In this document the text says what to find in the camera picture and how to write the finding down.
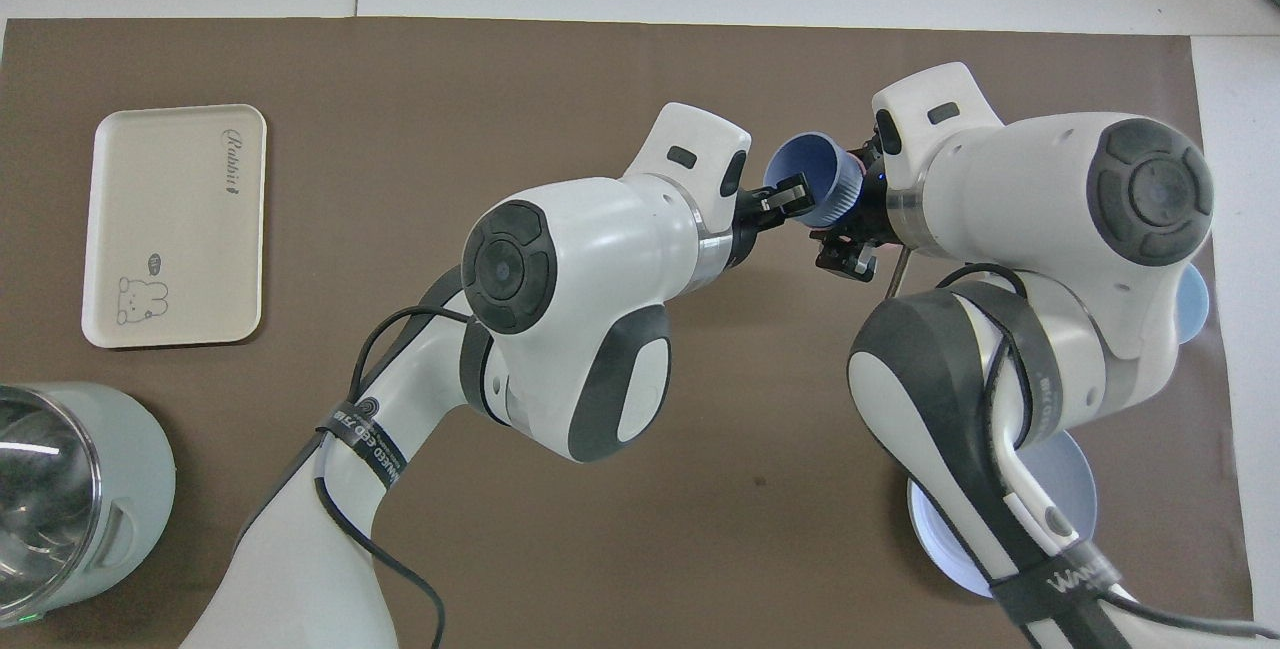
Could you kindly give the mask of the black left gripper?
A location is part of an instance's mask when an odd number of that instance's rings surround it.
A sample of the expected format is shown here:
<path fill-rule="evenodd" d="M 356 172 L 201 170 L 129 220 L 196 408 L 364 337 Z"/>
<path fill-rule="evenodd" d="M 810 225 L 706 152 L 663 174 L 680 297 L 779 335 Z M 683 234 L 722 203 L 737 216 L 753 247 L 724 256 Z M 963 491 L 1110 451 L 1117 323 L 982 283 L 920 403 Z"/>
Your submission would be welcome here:
<path fill-rule="evenodd" d="M 776 187 L 739 189 L 733 221 L 728 266 L 741 265 L 753 251 L 756 236 L 813 211 L 813 195 L 801 174 L 788 175 Z"/>

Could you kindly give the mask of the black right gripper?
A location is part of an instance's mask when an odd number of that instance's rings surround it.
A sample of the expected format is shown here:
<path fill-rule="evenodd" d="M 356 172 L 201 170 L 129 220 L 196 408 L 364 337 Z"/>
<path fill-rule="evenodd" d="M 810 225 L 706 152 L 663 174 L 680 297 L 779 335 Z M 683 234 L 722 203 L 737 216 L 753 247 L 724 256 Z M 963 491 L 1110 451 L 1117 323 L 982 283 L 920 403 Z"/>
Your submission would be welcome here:
<path fill-rule="evenodd" d="M 870 283 L 876 276 L 876 251 L 881 244 L 902 244 L 890 221 L 879 129 L 872 131 L 869 140 L 847 148 L 847 152 L 861 165 L 860 192 L 847 212 L 847 230 L 814 230 L 814 239 L 819 243 L 814 265 L 828 274 Z"/>

